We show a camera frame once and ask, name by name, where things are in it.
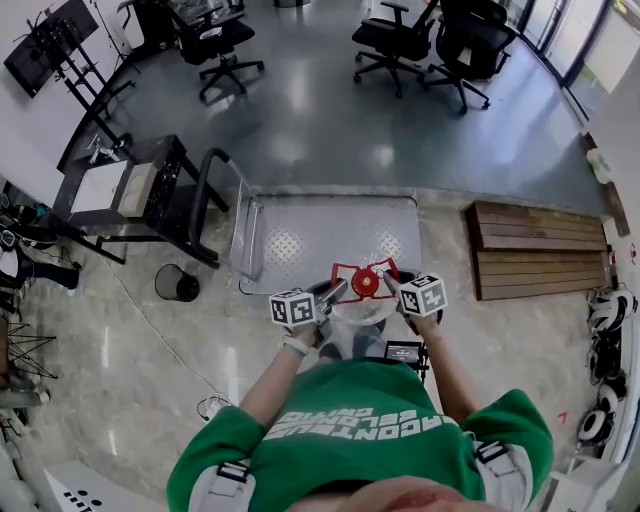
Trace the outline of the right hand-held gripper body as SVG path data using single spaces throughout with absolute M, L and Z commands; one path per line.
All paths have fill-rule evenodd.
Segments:
M 403 316 L 414 334 L 419 331 L 412 317 L 429 317 L 434 315 L 436 322 L 441 323 L 443 311 L 447 307 L 447 295 L 444 281 L 437 274 L 416 274 L 413 281 L 401 281 L 401 296 L 397 311 Z

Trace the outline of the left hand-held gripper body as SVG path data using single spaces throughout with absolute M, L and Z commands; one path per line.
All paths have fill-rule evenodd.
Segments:
M 272 322 L 283 327 L 290 336 L 295 327 L 311 323 L 318 326 L 323 343 L 331 337 L 329 316 L 333 306 L 321 303 L 312 293 L 301 290 L 280 292 L 269 297 L 269 307 Z

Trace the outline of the clear jug with red cap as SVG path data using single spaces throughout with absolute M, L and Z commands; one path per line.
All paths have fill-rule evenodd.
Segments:
M 338 319 L 354 326 L 369 326 L 385 320 L 397 305 L 392 291 L 384 281 L 390 272 L 399 277 L 398 269 L 391 258 L 370 263 L 364 267 L 334 263 L 331 282 L 346 283 L 346 291 L 332 308 Z

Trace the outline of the metal platform trolley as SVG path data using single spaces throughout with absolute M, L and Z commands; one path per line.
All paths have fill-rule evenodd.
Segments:
M 201 240 L 208 174 L 220 160 L 239 180 L 228 255 Z M 391 258 L 402 269 L 422 265 L 418 206 L 407 196 L 376 194 L 266 194 L 251 188 L 230 156 L 211 148 L 195 177 L 190 246 L 204 264 L 225 265 L 249 295 L 306 289 L 330 278 L 336 263 L 365 267 Z

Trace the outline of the person's left hand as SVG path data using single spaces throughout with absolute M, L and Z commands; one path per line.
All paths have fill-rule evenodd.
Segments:
M 309 348 L 318 348 L 323 343 L 322 334 L 316 324 L 295 327 L 291 335 Z

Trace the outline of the white wristband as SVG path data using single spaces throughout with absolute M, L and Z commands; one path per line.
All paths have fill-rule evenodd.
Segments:
M 285 335 L 281 338 L 280 346 L 282 348 L 288 347 L 302 357 L 308 356 L 311 351 L 311 348 L 304 341 L 290 335 Z

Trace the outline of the brown wooden slat platform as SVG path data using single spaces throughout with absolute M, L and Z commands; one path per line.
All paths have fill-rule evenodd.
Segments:
M 475 201 L 464 210 L 479 301 L 588 291 L 611 283 L 597 217 Z

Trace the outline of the person's green printed shirt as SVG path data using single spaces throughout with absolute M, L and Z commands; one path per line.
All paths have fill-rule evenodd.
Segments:
M 178 460 L 170 512 L 188 512 L 199 477 L 224 463 L 246 464 L 249 512 L 285 512 L 314 491 L 402 476 L 522 512 L 552 468 L 553 440 L 521 390 L 458 424 L 436 411 L 408 366 L 369 358 L 299 374 L 268 430 L 222 408 Z

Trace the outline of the beige box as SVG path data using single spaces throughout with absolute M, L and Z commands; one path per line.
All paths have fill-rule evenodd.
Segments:
M 118 205 L 120 215 L 126 218 L 141 218 L 144 215 L 156 175 L 157 169 L 153 163 L 138 164 L 132 168 Z

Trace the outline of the white green plastic bag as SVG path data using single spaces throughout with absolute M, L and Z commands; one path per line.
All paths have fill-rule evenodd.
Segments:
M 611 169 L 598 148 L 588 150 L 586 153 L 586 159 L 591 166 L 596 180 L 600 184 L 607 185 L 612 181 Z

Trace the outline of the black tripod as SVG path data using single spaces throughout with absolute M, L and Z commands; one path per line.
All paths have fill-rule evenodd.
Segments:
M 0 318 L 0 375 L 12 371 L 57 380 L 58 376 L 46 368 L 42 351 L 56 341 L 55 336 L 41 335 L 28 323 L 7 322 Z

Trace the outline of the chrome faucet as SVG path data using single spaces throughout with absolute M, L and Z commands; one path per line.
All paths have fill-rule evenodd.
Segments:
M 89 145 L 86 147 L 87 150 L 91 151 L 89 163 L 96 164 L 100 158 L 120 162 L 121 158 L 118 156 L 117 152 L 123 147 L 123 145 L 123 141 L 117 140 L 111 146 L 108 146 L 106 143 L 102 142 L 98 134 L 95 134 Z

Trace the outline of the white cabinet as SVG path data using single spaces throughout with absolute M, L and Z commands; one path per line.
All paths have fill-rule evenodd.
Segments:
M 551 472 L 551 501 L 546 512 L 607 512 L 628 467 L 628 462 L 576 454 L 565 472 Z

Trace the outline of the white panel with black marks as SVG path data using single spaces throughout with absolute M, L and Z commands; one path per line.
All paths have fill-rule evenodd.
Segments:
M 168 512 L 168 509 L 72 461 L 45 469 L 63 512 Z

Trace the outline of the black monitor on wheeled stand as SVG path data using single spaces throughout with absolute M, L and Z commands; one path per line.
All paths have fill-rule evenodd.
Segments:
M 123 0 L 0 0 L 0 122 L 58 166 L 88 110 L 109 118 L 136 87 L 126 80 L 137 19 Z

